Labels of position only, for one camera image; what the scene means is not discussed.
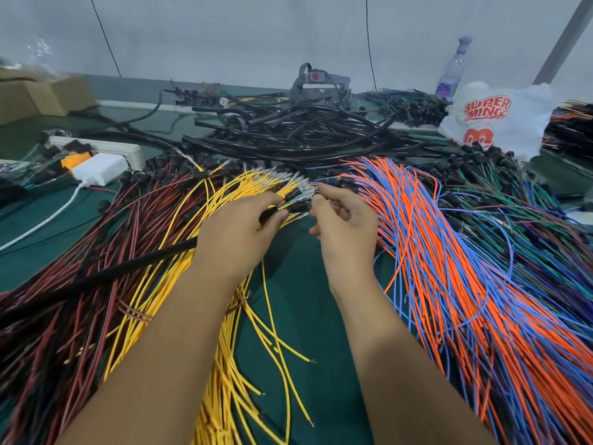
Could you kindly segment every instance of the white charging cable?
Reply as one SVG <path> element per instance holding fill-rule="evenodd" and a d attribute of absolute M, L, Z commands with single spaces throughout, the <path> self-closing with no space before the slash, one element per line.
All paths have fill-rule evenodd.
<path fill-rule="evenodd" d="M 60 215 L 61 213 L 64 212 L 65 209 L 67 209 L 67 207 L 69 207 L 72 202 L 74 201 L 74 199 L 77 197 L 78 192 L 80 192 L 80 190 L 83 187 L 89 186 L 89 183 L 87 182 L 82 182 L 80 183 L 77 188 L 74 190 L 74 193 L 72 194 L 72 196 L 70 197 L 70 200 L 66 201 L 66 204 L 64 204 L 60 209 L 58 209 L 56 212 L 54 212 L 52 215 L 50 215 L 48 218 L 46 218 L 43 222 L 41 222 L 40 224 L 38 224 L 37 226 L 31 228 L 30 230 L 28 230 L 27 232 L 21 234 L 20 236 L 18 236 L 16 239 L 11 240 L 10 242 L 8 242 L 7 244 L 4 244 L 0 247 L 0 252 L 3 252 L 4 250 L 6 250 L 7 248 L 12 247 L 15 243 L 20 242 L 21 240 L 25 239 L 26 237 L 30 236 L 31 234 L 33 234 L 35 231 L 40 230 L 41 228 L 43 228 L 45 225 L 47 225 L 50 221 L 52 221 L 53 219 L 55 219 L 55 217 L 57 217 L 58 215 Z"/>

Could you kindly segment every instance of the water bottle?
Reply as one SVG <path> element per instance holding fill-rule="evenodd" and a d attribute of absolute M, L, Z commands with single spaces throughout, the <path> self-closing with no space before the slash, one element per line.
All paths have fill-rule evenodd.
<path fill-rule="evenodd" d="M 436 95 L 442 96 L 449 101 L 453 100 L 457 86 L 461 81 L 461 76 L 463 75 L 463 58 L 465 57 L 467 47 L 471 44 L 472 38 L 470 36 L 463 36 L 458 40 L 459 46 L 457 47 L 455 56 L 451 58 L 445 68 L 435 92 Z"/>

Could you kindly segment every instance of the white power strip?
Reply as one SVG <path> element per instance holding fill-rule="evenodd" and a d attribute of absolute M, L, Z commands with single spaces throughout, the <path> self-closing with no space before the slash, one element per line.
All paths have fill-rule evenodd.
<path fill-rule="evenodd" d="M 65 138 L 62 136 L 49 136 L 48 145 L 55 145 L 63 149 L 71 141 L 87 143 L 97 153 L 117 154 L 126 158 L 131 170 L 144 171 L 146 160 L 142 154 L 142 148 L 135 143 L 95 141 L 93 139 Z"/>

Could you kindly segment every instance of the purple bottle label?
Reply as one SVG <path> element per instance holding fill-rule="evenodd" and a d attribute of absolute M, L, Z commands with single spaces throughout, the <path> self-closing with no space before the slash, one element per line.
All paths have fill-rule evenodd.
<path fill-rule="evenodd" d="M 446 98 L 447 100 L 451 101 L 453 100 L 453 96 L 455 95 L 455 91 L 457 90 L 458 85 L 459 83 L 447 84 L 441 82 L 436 88 L 436 95 L 442 96 L 443 98 Z"/>

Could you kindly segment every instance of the bundle of yellow wires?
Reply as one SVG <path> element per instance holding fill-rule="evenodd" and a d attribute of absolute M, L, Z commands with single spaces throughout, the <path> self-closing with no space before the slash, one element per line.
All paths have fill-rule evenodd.
<path fill-rule="evenodd" d="M 313 187 L 308 184 L 306 179 L 299 177 L 298 174 L 293 176 L 287 173 L 265 169 L 245 171 L 218 190 L 215 190 L 210 179 L 200 181 L 189 191 L 187 196 L 177 207 L 173 219 L 171 220 L 170 227 L 159 248 L 163 248 L 165 243 L 170 246 L 178 241 L 184 241 L 191 237 L 195 237 L 199 233 L 200 224 L 204 218 L 211 215 L 225 203 L 239 199 L 243 196 L 256 195 L 273 188 L 278 188 L 279 186 L 282 186 L 282 184 L 284 184 L 284 186 L 278 189 L 278 194 L 283 197 L 297 188 L 304 193 L 304 196 L 310 197 L 313 193 Z M 169 240 L 169 242 L 167 242 L 167 239 L 171 239 L 169 237 L 171 227 L 185 202 L 187 202 L 192 197 L 192 194 L 200 189 L 201 186 L 203 186 L 202 190 L 205 190 L 206 192 L 205 204 L 187 223 L 183 230 L 173 238 L 173 241 L 171 242 Z M 202 213 L 204 215 L 196 223 L 195 220 L 199 218 Z M 299 216 L 291 215 L 285 221 L 283 226 L 298 218 Z M 189 267 L 192 259 L 193 250 L 178 255 L 176 259 L 170 261 L 166 271 L 158 281 L 155 281 L 156 274 L 161 265 L 165 265 L 163 261 L 159 264 L 150 266 L 145 270 L 141 283 L 137 287 L 129 305 L 130 311 L 134 312 L 134 315 L 124 317 L 119 327 L 111 332 L 111 334 L 115 334 L 116 336 L 111 352 L 108 354 L 103 380 L 108 378 L 114 368 L 122 361 L 132 345 L 136 343 L 138 337 L 146 327 L 148 320 L 158 312 L 159 307 L 167 298 L 173 285 L 181 274 Z M 198 419 L 196 420 L 196 429 L 193 439 L 194 445 L 242 444 L 241 436 L 239 434 L 239 423 L 244 432 L 243 437 L 247 436 L 249 443 L 255 445 L 256 441 L 250 431 L 246 416 L 251 417 L 275 443 L 279 445 L 287 444 L 291 432 L 291 392 L 299 404 L 303 415 L 309 422 L 311 422 L 307 410 L 292 382 L 282 349 L 286 349 L 288 352 L 293 353 L 305 362 L 312 362 L 312 360 L 293 350 L 276 335 L 276 327 L 267 293 L 263 262 L 262 276 L 270 326 L 268 326 L 248 304 L 247 287 L 251 278 L 250 275 L 239 285 L 239 287 L 237 287 L 235 295 L 229 305 L 230 308 L 236 308 L 227 314 L 222 323 L 210 381 L 206 388 L 202 408 Z M 247 316 L 252 327 L 255 329 L 257 336 L 261 340 L 262 345 L 270 355 L 271 360 L 278 367 L 278 371 L 282 376 L 286 399 L 286 427 L 283 438 L 274 434 L 274 432 L 272 432 L 259 417 L 260 412 L 251 397 L 254 394 L 256 396 L 262 395 L 262 392 L 254 387 L 248 379 L 239 372 L 234 360 L 233 353 L 235 351 L 237 329 L 241 313 L 244 313 Z M 237 413 L 236 417 L 233 415 L 233 410 Z"/>

